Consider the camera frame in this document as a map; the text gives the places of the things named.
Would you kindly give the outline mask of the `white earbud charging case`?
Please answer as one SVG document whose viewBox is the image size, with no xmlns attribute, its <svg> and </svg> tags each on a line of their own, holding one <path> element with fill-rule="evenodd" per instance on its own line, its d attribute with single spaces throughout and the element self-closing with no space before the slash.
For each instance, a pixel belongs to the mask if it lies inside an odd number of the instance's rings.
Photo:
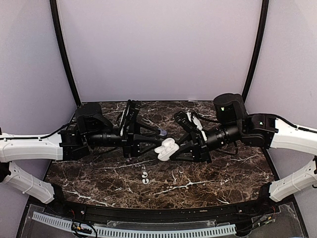
<svg viewBox="0 0 317 238">
<path fill-rule="evenodd" d="M 161 146 L 154 149 L 154 151 L 158 154 L 157 158 L 163 162 L 168 161 L 177 150 L 179 150 L 179 145 L 173 138 L 165 139 L 161 143 Z"/>
</svg>

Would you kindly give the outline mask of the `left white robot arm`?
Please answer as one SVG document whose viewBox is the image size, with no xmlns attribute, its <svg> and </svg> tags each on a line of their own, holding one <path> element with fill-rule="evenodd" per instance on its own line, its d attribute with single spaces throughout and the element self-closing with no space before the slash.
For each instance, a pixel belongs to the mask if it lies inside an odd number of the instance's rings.
<svg viewBox="0 0 317 238">
<path fill-rule="evenodd" d="M 95 147 L 122 148 L 125 158 L 139 157 L 160 146 L 167 137 L 164 129 L 138 121 L 138 101 L 129 100 L 119 126 L 103 116 L 99 103 L 86 103 L 75 111 L 75 122 L 47 135 L 18 136 L 0 134 L 0 181 L 28 194 L 66 216 L 70 206 L 62 188 L 44 182 L 21 169 L 16 160 L 49 159 L 76 161 L 90 155 Z"/>
</svg>

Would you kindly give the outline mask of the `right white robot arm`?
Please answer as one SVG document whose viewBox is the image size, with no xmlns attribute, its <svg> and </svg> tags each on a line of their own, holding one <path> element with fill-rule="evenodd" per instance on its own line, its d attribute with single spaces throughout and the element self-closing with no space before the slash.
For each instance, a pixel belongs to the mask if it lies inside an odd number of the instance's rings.
<svg viewBox="0 0 317 238">
<path fill-rule="evenodd" d="M 316 129 L 302 127 L 273 114 L 248 114 L 240 94 L 225 93 L 213 101 L 219 126 L 200 128 L 196 115 L 175 114 L 186 134 L 169 149 L 173 161 L 211 162 L 210 151 L 242 142 L 259 148 L 282 148 L 317 154 Z"/>
</svg>

